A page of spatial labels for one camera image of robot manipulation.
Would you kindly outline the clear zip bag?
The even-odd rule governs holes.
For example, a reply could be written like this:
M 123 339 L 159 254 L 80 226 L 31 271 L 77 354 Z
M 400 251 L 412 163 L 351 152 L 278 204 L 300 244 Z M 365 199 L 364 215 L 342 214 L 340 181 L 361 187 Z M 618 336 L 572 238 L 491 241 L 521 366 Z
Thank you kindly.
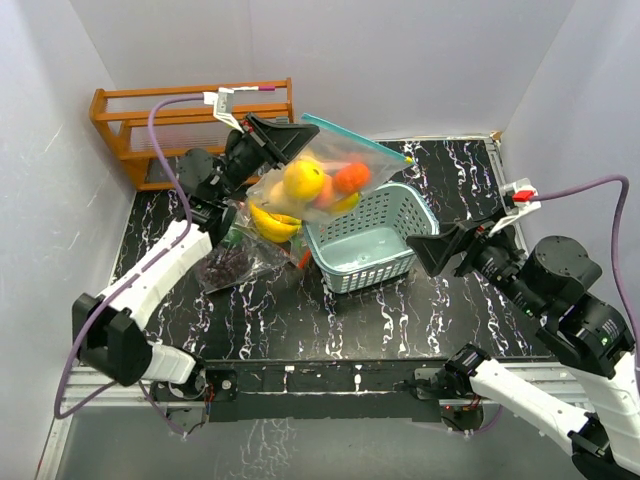
M 302 221 L 284 214 L 270 213 L 253 202 L 231 200 L 227 203 L 235 209 L 234 220 L 227 237 L 242 237 L 281 250 L 290 250 L 290 241 L 300 232 Z
M 250 204 L 269 214 L 328 222 L 413 164 L 409 157 L 328 120 L 305 113 L 317 134 L 285 166 L 248 189 Z
M 227 236 L 194 266 L 194 275 L 206 294 L 254 280 L 284 266 L 289 254 L 262 237 L 239 233 Z

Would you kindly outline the orange peach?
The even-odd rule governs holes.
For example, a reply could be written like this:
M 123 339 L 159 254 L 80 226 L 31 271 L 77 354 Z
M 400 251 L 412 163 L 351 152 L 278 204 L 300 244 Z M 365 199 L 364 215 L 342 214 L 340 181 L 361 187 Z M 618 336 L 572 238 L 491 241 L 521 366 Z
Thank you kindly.
M 335 193 L 333 188 L 333 177 L 324 175 L 324 181 L 320 193 L 315 197 L 313 206 L 317 209 L 325 210 L 335 201 Z

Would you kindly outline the yellow bananas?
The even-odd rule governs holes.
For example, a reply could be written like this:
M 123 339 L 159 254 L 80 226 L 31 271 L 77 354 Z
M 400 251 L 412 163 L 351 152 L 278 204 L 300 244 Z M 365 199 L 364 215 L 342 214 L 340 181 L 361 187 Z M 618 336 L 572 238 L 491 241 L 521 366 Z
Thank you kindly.
M 285 243 L 298 233 L 302 226 L 299 219 L 281 214 L 271 214 L 249 203 L 252 221 L 261 236 L 274 243 Z

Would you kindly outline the clear zip top bag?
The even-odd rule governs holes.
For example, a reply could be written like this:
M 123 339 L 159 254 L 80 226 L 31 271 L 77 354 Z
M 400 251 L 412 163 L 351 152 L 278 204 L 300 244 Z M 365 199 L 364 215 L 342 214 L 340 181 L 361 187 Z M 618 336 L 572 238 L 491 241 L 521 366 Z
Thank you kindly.
M 289 254 L 262 237 L 239 233 L 227 236 L 194 266 L 194 275 L 206 294 L 254 280 L 284 266 Z

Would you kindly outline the dark red grapes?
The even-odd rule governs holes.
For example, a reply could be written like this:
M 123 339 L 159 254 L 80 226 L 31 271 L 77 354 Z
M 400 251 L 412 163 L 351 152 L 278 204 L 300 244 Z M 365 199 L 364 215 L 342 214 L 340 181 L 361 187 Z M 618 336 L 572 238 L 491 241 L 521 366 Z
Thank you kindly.
M 212 285 L 227 285 L 243 276 L 250 266 L 251 261 L 245 252 L 231 249 L 208 258 L 202 276 Z

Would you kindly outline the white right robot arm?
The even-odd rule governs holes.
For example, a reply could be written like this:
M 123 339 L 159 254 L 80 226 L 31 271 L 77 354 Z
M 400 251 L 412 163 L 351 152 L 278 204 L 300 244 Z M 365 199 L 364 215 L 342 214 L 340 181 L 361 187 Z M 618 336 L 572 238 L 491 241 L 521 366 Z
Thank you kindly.
M 474 222 L 453 224 L 440 235 L 411 235 L 406 243 L 430 276 L 461 255 L 455 275 L 479 273 L 540 321 L 537 338 L 582 387 L 592 408 L 564 403 L 471 343 L 430 385 L 499 403 L 552 439 L 587 479 L 638 478 L 636 342 L 619 311 L 590 293 L 602 270 L 584 247 L 566 236 L 547 236 L 524 254 L 511 228 L 492 235 L 488 224 Z

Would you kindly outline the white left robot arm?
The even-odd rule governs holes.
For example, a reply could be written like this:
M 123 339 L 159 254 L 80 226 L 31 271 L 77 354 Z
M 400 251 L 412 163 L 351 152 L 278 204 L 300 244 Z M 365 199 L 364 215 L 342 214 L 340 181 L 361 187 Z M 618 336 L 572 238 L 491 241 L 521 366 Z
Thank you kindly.
M 236 213 L 228 198 L 263 165 L 292 161 L 318 133 L 313 124 L 277 124 L 249 113 L 229 134 L 223 154 L 188 150 L 170 170 L 186 202 L 183 215 L 123 277 L 74 302 L 71 357 L 122 386 L 150 380 L 171 384 L 186 399 L 200 396 L 207 376 L 197 359 L 148 341 L 146 325 L 179 280 L 227 234 Z

